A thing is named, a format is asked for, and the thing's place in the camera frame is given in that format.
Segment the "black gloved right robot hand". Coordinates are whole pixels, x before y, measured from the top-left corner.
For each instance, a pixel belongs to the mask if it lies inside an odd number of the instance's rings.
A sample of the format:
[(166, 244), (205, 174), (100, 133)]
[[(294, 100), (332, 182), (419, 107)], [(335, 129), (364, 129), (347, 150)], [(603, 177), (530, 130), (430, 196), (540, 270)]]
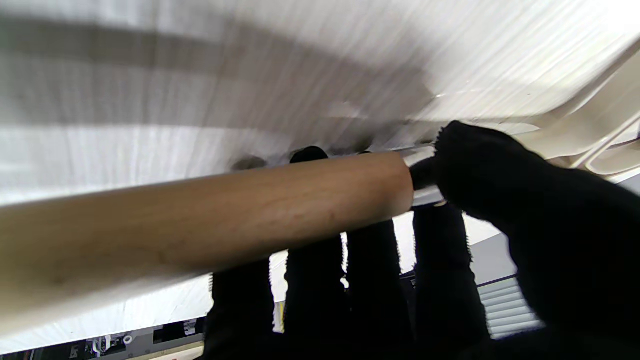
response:
[[(268, 259), (213, 275), (203, 360), (639, 358), (639, 196), (547, 162), (497, 130), (453, 121), (410, 168), (445, 202), (413, 208), (415, 325), (391, 219), (288, 251), (284, 333)], [(508, 239), (542, 327), (492, 339), (463, 214)]]

